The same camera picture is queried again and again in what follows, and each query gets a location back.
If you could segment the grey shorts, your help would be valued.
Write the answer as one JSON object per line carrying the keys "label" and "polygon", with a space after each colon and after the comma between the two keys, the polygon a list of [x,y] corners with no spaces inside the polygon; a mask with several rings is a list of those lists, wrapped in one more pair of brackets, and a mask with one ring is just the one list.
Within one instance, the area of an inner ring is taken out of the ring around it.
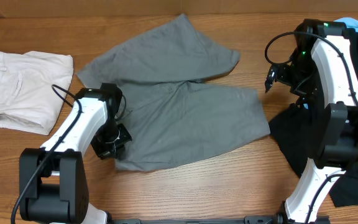
{"label": "grey shorts", "polygon": [[118,170],[169,169],[209,159],[269,134],[257,91],[214,85],[240,53],[196,30],[187,16],[138,35],[78,72],[87,88],[116,84],[132,136]]}

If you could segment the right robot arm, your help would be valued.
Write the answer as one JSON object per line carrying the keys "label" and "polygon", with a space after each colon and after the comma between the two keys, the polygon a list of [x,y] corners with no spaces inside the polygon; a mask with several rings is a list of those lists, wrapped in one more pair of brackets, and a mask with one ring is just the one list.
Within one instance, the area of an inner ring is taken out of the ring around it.
{"label": "right robot arm", "polygon": [[293,36],[294,52],[272,62],[265,87],[280,82],[297,96],[269,127],[300,179],[277,214],[246,223],[328,223],[318,215],[327,196],[336,205],[358,204],[358,32],[305,19]]}

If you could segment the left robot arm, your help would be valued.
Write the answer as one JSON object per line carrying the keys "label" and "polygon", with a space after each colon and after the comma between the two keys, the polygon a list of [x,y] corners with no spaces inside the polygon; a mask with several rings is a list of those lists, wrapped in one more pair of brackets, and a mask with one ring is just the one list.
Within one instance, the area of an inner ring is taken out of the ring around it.
{"label": "left robot arm", "polygon": [[73,95],[71,112],[39,148],[19,158],[19,196],[11,213],[37,223],[112,223],[109,212],[90,204],[83,157],[92,147],[100,159],[118,159],[132,137],[120,122],[126,98],[103,83]]}

